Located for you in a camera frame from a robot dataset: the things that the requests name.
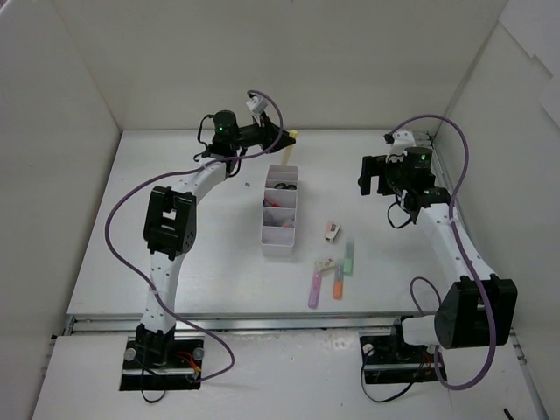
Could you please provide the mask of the yellow highlighter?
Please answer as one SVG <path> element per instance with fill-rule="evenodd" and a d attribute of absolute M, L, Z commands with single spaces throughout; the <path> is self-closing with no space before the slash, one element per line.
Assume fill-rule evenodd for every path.
<path fill-rule="evenodd" d="M 296 140 L 298 138 L 298 131 L 296 129 L 292 129 L 289 132 L 290 138 Z M 287 165 L 291 158 L 291 153 L 294 149 L 295 144 L 291 144 L 284 149 L 283 158 L 282 158 L 282 165 Z"/>

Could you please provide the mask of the black handled scissors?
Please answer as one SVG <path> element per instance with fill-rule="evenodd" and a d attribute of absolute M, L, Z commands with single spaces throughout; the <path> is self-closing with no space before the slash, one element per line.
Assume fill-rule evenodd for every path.
<path fill-rule="evenodd" d="M 296 184 L 279 182 L 274 185 L 276 190 L 296 191 L 298 186 Z"/>

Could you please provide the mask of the red pen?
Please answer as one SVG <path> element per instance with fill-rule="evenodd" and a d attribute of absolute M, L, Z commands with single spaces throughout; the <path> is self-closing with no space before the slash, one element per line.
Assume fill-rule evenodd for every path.
<path fill-rule="evenodd" d="M 274 207 L 274 208 L 281 208 L 281 207 L 282 207 L 282 206 L 279 205 L 278 203 L 276 203 L 276 202 L 274 202 L 274 201 L 271 201 L 271 200 L 269 200 L 269 199 L 264 199 L 264 200 L 262 201 L 262 205 L 263 205 L 264 207 Z"/>

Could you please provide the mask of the green highlighter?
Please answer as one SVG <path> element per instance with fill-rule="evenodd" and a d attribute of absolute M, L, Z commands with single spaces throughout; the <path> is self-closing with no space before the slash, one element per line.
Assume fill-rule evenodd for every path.
<path fill-rule="evenodd" d="M 345 244 L 345 254 L 343 260 L 344 275 L 350 277 L 354 271 L 354 239 L 347 238 Z"/>

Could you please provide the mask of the orange highlighter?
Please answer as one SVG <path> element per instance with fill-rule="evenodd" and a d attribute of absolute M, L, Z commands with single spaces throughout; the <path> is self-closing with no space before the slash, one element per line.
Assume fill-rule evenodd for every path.
<path fill-rule="evenodd" d="M 344 284 L 344 261 L 338 260 L 334 269 L 332 298 L 341 300 L 343 298 L 343 284 Z"/>

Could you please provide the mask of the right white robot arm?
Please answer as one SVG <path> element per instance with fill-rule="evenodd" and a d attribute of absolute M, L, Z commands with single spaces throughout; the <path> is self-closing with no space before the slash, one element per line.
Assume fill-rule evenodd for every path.
<path fill-rule="evenodd" d="M 389 354 L 406 361 L 419 346 L 443 349 L 503 346 L 508 341 L 518 296 L 510 279 L 499 277 L 481 258 L 450 208 L 450 192 L 436 184 L 432 151 L 407 147 L 399 155 L 365 156 L 358 179 L 360 193 L 392 195 L 425 235 L 449 284 L 432 315 L 406 318 L 402 330 L 388 336 Z"/>

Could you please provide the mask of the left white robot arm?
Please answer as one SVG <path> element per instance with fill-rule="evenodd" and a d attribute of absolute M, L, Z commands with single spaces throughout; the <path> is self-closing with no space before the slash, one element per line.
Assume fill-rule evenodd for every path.
<path fill-rule="evenodd" d="M 237 124 L 235 113 L 222 110 L 213 120 L 212 141 L 199 156 L 199 170 L 185 176 L 174 187 L 156 186 L 143 228 L 150 251 L 150 295 L 136 344 L 143 357 L 161 368 L 172 362 L 176 320 L 174 311 L 179 273 L 186 254 L 192 249 L 197 233 L 197 205 L 218 184 L 235 173 L 249 148 L 275 153 L 296 142 L 294 131 L 276 126 L 265 114 L 244 127 Z"/>

